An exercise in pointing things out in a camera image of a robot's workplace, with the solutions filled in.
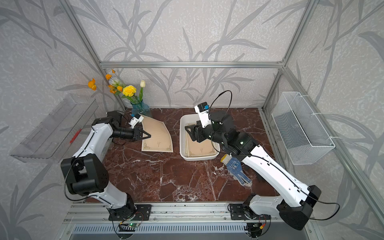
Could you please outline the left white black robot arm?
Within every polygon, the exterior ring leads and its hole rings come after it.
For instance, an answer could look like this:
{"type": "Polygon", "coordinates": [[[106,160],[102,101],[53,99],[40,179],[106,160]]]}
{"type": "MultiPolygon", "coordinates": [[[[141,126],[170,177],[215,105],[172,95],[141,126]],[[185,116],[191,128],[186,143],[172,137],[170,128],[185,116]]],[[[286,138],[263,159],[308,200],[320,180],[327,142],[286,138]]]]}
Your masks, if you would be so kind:
{"type": "Polygon", "coordinates": [[[111,111],[106,117],[95,119],[80,149],[71,158],[62,160],[61,170],[65,178],[65,194],[79,195],[82,200],[94,198],[109,205],[112,213],[122,211],[131,215],[137,208],[129,194],[110,182],[109,173],[102,164],[103,149],[113,138],[135,142],[149,139],[151,135],[137,126],[144,120],[140,114],[132,117],[129,128],[121,126],[122,118],[119,111],[111,111]]]}

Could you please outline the beige stationery paper sheet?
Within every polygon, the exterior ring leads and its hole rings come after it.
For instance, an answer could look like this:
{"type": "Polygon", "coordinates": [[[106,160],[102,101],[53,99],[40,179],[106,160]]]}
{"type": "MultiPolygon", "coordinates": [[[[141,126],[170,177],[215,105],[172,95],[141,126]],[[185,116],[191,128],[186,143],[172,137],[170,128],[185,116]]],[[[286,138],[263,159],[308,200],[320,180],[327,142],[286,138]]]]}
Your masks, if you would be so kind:
{"type": "Polygon", "coordinates": [[[151,138],[142,141],[143,152],[173,152],[173,142],[164,122],[143,116],[142,124],[151,138]]]}

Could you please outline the white plastic storage box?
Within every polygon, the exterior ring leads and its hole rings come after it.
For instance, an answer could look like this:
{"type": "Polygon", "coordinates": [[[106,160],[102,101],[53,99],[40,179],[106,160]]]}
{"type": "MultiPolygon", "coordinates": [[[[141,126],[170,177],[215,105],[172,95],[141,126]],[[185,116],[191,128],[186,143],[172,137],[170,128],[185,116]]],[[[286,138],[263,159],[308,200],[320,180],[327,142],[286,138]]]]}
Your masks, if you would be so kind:
{"type": "Polygon", "coordinates": [[[180,155],[185,161],[213,160],[219,155],[219,144],[214,143],[214,149],[210,140],[193,142],[185,130],[185,126],[195,125],[198,120],[198,114],[184,115],[180,119],[180,155]]]}

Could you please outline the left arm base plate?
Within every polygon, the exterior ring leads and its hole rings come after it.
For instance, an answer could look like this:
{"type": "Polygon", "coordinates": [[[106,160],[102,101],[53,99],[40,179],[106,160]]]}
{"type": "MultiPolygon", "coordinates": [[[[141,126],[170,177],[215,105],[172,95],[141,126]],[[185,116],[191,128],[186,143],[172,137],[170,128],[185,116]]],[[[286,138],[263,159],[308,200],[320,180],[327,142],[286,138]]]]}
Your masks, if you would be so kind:
{"type": "Polygon", "coordinates": [[[148,221],[150,218],[152,205],[138,204],[131,210],[124,206],[118,209],[109,210],[109,221],[124,222],[124,221],[148,221]]]}

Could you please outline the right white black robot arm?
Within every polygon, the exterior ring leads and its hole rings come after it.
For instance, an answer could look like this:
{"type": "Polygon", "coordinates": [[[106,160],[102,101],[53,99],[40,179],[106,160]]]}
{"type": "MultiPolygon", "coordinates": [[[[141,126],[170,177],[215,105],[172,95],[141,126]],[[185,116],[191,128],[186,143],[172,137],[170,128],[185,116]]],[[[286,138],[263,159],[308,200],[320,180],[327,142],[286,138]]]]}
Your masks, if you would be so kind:
{"type": "Polygon", "coordinates": [[[307,186],[282,168],[254,139],[245,132],[237,131],[234,119],[225,111],[200,113],[195,125],[187,125],[184,132],[192,141],[210,140],[218,143],[229,157],[227,169],[241,164],[253,169],[277,192],[277,197],[250,195],[243,203],[245,215],[255,219],[262,215],[279,216],[286,224],[302,230],[309,221],[313,207],[321,195],[315,186],[307,186]]]}

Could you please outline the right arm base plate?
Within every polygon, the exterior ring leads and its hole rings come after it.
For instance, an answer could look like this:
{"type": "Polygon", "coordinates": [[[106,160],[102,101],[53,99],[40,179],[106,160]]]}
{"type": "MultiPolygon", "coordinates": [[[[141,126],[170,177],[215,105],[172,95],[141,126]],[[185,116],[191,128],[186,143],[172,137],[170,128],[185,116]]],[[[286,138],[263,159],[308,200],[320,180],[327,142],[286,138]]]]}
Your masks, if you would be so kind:
{"type": "Polygon", "coordinates": [[[227,210],[230,212],[231,220],[250,220],[250,221],[267,221],[271,220],[270,215],[252,215],[249,217],[243,207],[243,204],[228,204],[227,210]]]}

